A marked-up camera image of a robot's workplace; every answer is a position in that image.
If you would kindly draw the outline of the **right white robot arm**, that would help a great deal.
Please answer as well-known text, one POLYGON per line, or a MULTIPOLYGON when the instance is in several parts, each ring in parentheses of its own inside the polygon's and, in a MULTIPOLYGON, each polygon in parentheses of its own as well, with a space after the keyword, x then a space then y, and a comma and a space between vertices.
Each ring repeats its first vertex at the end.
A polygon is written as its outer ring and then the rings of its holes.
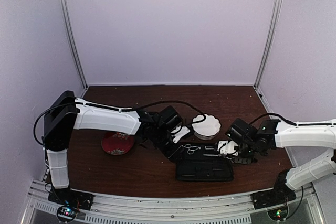
POLYGON ((269 119, 259 128, 236 119, 228 128, 226 141, 218 143, 217 152, 224 156, 247 159, 255 154, 265 155, 270 149, 293 146, 325 147, 320 156, 278 175, 269 192, 272 203, 279 204, 305 184, 335 173, 335 120, 322 122, 289 122, 284 119, 269 119))

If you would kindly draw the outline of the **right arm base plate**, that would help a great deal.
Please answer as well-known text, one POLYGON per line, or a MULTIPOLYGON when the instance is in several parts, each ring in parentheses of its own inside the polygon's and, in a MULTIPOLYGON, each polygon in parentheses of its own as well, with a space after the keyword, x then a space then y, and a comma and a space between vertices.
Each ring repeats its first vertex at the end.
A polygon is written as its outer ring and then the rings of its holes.
POLYGON ((251 194, 255 209, 268 208, 285 204, 296 199, 296 193, 292 190, 270 189, 251 194))

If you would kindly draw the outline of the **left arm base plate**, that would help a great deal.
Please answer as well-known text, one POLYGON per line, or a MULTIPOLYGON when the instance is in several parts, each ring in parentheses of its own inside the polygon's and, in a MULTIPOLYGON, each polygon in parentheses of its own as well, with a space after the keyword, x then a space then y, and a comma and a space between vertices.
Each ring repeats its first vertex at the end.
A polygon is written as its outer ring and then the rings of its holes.
POLYGON ((70 206, 83 210, 90 210, 93 203, 93 194, 75 191, 72 189, 53 189, 48 200, 60 205, 70 206))

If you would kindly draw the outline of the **silver straight scissors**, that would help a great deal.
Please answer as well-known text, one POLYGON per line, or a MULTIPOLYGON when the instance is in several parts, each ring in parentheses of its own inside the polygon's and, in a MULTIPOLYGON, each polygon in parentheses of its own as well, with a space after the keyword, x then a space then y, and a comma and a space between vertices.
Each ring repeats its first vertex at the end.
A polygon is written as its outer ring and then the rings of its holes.
POLYGON ((221 157, 221 158, 226 158, 229 160, 235 159, 235 156, 229 156, 229 155, 224 155, 224 154, 204 154, 203 156, 205 157, 221 157))

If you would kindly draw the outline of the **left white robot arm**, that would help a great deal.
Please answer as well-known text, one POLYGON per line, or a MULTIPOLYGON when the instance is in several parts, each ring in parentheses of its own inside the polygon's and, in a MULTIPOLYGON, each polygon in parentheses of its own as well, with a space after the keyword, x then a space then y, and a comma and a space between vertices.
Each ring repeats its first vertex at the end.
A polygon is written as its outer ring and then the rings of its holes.
POLYGON ((39 115, 44 120, 43 146, 50 170, 54 194, 64 205, 76 197, 69 189, 67 152, 73 130, 119 132, 150 140, 164 156, 175 162, 181 152, 178 142, 191 132, 172 107, 160 112, 119 108, 76 98, 72 91, 63 92, 50 108, 39 115))

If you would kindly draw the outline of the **silver thinning scissors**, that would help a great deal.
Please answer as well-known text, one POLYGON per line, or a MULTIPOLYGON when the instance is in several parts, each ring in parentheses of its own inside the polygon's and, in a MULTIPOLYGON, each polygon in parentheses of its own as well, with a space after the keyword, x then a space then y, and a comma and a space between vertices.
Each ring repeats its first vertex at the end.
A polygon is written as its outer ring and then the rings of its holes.
POLYGON ((186 152, 187 152, 188 155, 192 155, 192 154, 194 154, 196 151, 198 151, 198 150, 201 149, 200 146, 192 145, 192 144, 189 144, 189 143, 182 145, 182 147, 183 147, 184 149, 186 149, 186 152))

